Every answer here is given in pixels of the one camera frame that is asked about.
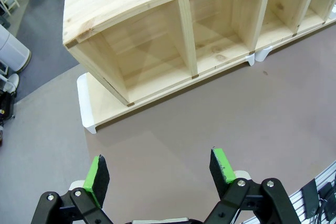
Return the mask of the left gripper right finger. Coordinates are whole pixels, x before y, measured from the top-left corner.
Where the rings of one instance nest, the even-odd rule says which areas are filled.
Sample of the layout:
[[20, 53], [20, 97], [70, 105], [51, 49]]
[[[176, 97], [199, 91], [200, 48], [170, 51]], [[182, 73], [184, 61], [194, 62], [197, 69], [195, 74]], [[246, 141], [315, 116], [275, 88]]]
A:
[[221, 148], [211, 149], [209, 170], [220, 201], [205, 223], [234, 223], [241, 211], [252, 211], [260, 223], [301, 223], [280, 180], [237, 177]]

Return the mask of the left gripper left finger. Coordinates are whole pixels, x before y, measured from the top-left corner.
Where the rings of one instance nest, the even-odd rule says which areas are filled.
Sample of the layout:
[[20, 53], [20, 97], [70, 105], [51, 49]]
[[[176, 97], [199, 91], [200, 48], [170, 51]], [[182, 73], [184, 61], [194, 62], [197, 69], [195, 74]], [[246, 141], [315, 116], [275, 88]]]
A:
[[103, 155], [95, 156], [87, 177], [80, 187], [64, 195], [54, 191], [43, 193], [31, 223], [112, 223], [102, 210], [110, 175]]

